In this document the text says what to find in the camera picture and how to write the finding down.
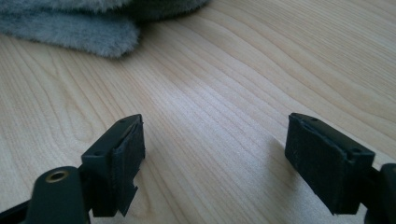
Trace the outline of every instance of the gray cloth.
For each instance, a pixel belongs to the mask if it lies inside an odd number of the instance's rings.
[[[156,21],[208,0],[0,0],[0,33],[117,58],[137,44],[136,21]]]

